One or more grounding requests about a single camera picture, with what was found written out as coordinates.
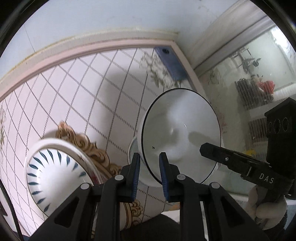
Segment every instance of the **blue leaf pattern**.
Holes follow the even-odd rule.
[[[59,164],[61,164],[61,162],[62,162],[62,156],[61,156],[61,154],[59,153],[58,150],[57,150],[57,155],[59,156]]]
[[[44,199],[45,199],[45,198],[41,198],[41,199],[39,199],[38,202],[37,202],[37,204],[42,203],[42,202],[44,201]]]
[[[79,175],[79,177],[83,177],[85,175],[86,175],[86,172],[81,172],[80,175]]]
[[[67,156],[67,166],[69,165],[69,163],[70,163],[70,157]]]
[[[38,170],[38,167],[36,167],[36,166],[33,165],[33,164],[29,164],[29,166],[32,167],[32,168],[34,168],[34,169],[36,169],[36,170]]]
[[[38,193],[41,193],[42,191],[35,191],[35,192],[32,192],[31,194],[32,195],[36,195],[36,194],[38,194]]]
[[[48,163],[48,160],[47,160],[47,157],[40,151],[39,152],[40,153],[40,155],[47,161],[47,163]]]
[[[51,152],[49,149],[47,149],[47,151],[48,151],[48,153],[49,153],[49,155],[50,155],[50,157],[52,158],[52,161],[53,161],[53,163],[54,163],[54,156],[52,155],[52,152]]]
[[[28,173],[28,175],[29,176],[31,176],[31,177],[37,177],[35,174],[33,174],[33,173]]]
[[[77,163],[77,162],[75,162],[75,164],[74,164],[74,167],[73,167],[72,171],[74,171],[74,170],[75,170],[77,167],[78,167],[78,163]]]
[[[39,185],[39,183],[36,183],[36,182],[29,182],[28,184],[31,185],[31,186],[32,185]]]
[[[48,205],[44,208],[44,212],[46,212],[46,211],[48,210],[49,205],[50,205],[50,204],[48,204]]]
[[[42,162],[37,157],[33,157],[33,158],[43,166]]]

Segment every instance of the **bowl with blue pattern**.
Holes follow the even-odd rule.
[[[40,140],[30,148],[25,161],[25,180],[34,202],[47,216],[82,183],[103,183],[85,153],[55,138]]]

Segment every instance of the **cable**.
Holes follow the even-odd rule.
[[[8,193],[7,193],[7,191],[6,191],[5,187],[4,187],[3,182],[1,181],[1,179],[0,179],[0,187],[1,187],[1,191],[2,191],[2,193],[4,195],[4,197],[6,199],[6,202],[7,202],[8,206],[9,206],[9,209],[11,211],[12,218],[13,218],[13,221],[15,222],[15,227],[17,229],[18,236],[19,236],[21,241],[24,241],[24,237],[22,235],[22,231],[20,229],[20,225],[19,225],[18,220],[17,220],[17,215],[15,213],[15,209],[14,209],[14,207],[12,205],[12,202],[11,202],[9,196],[8,196]]]

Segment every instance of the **red object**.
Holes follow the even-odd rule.
[[[258,87],[261,88],[264,92],[268,94],[273,94],[274,93],[274,87],[276,86],[273,81],[268,80],[265,82],[258,82],[257,83]]]

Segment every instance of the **ceramic bowl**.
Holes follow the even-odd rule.
[[[130,146],[128,148],[128,163],[131,164],[131,161],[133,159],[134,153],[139,153],[138,149],[138,142],[137,137],[134,137],[133,140],[130,143]],[[140,173],[139,173],[139,182],[150,186],[150,187],[162,187],[160,183],[158,183],[153,176],[150,174],[149,170],[146,167],[145,162],[141,159],[140,163]]]
[[[180,173],[197,183],[204,182],[216,162],[202,157],[200,146],[209,142],[221,146],[221,131],[211,105],[198,93],[171,89],[158,96],[147,110],[137,135],[141,159],[154,179],[161,183],[159,154]]]
[[[82,183],[103,183],[86,154],[55,138],[40,140],[32,146],[25,160],[25,180],[34,202],[47,216]]]

